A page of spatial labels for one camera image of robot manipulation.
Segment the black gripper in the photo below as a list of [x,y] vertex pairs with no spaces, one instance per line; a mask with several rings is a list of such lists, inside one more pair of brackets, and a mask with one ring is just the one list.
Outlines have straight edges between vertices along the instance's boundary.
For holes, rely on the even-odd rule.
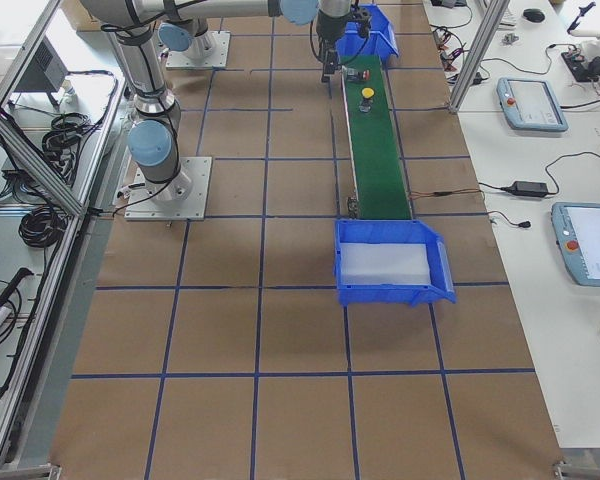
[[339,55],[334,47],[345,34],[351,13],[349,0],[319,0],[316,33],[321,49],[321,82],[328,83],[339,68]]

